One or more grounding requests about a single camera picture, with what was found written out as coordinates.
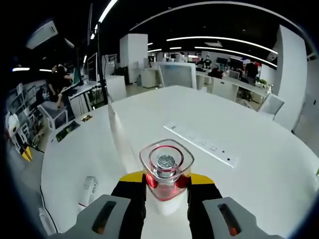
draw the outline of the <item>container lid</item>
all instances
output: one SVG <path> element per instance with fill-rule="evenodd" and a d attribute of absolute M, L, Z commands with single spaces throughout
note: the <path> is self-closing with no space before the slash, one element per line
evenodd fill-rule
<path fill-rule="evenodd" d="M 159 181 L 178 178 L 194 162 L 194 156 L 179 142 L 164 139 L 140 151 L 144 169 Z"/>

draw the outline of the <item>white wall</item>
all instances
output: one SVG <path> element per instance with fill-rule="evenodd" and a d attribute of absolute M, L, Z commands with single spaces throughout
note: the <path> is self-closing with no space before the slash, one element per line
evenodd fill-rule
<path fill-rule="evenodd" d="M 129 64 L 129 35 L 120 39 L 120 64 L 121 67 Z"/>
<path fill-rule="evenodd" d="M 275 121 L 291 131 L 295 126 L 304 101 L 307 82 L 307 53 L 305 41 L 280 25 L 278 63 L 273 93 L 285 101 Z"/>
<path fill-rule="evenodd" d="M 307 67 L 305 102 L 295 134 L 319 157 L 319 59 Z"/>
<path fill-rule="evenodd" d="M 307 63 L 307 85 L 306 94 L 312 96 L 319 102 L 319 59 Z"/>
<path fill-rule="evenodd" d="M 242 59 L 242 57 L 240 57 L 240 56 L 233 56 L 233 55 L 229 55 L 229 54 L 225 54 L 225 53 L 212 52 L 212 51 L 202 51 L 201 52 L 202 58 L 206 59 L 207 55 L 209 56 L 209 59 L 211 60 L 213 66 L 216 64 L 217 57 L 226 58 L 226 59 L 228 59 L 228 61 L 229 61 L 230 57 L 240 59 L 240 60 Z"/>
<path fill-rule="evenodd" d="M 276 78 L 276 70 L 265 64 L 262 64 L 259 78 L 266 80 L 267 84 L 273 85 Z"/>
<path fill-rule="evenodd" d="M 128 34 L 120 39 L 121 66 L 128 66 L 130 83 L 137 80 L 148 57 L 148 35 Z"/>

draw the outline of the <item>white pillar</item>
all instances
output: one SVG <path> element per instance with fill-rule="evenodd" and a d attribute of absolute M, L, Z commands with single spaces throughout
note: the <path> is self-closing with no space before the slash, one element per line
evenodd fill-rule
<path fill-rule="evenodd" d="M 163 61 L 163 58 L 164 58 L 164 52 L 158 52 L 158 53 L 156 54 L 156 61 L 162 62 L 162 61 Z"/>
<path fill-rule="evenodd" d="M 137 80 L 148 58 L 148 35 L 128 34 L 120 39 L 121 67 L 128 67 L 130 83 Z"/>
<path fill-rule="evenodd" d="M 307 82 L 305 41 L 280 25 L 277 33 L 278 62 L 273 93 L 285 101 L 275 121 L 292 130 L 303 105 Z"/>

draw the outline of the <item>power outlet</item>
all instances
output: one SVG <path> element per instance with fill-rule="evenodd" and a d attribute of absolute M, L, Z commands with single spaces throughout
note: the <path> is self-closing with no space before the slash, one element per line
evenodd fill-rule
<path fill-rule="evenodd" d="M 237 161 L 239 160 L 238 156 L 230 153 L 228 150 L 226 150 L 226 148 L 217 146 L 210 140 L 205 139 L 199 134 L 186 129 L 180 124 L 169 122 L 163 127 L 232 168 L 235 167 Z"/>

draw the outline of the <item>air conditioner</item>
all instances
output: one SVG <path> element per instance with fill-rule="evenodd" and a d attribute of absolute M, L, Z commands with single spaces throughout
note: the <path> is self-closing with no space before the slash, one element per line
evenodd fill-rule
<path fill-rule="evenodd" d="M 53 21 L 50 21 L 35 31 L 26 44 L 29 49 L 34 49 L 38 45 L 44 43 L 46 40 L 54 37 L 58 31 Z"/>

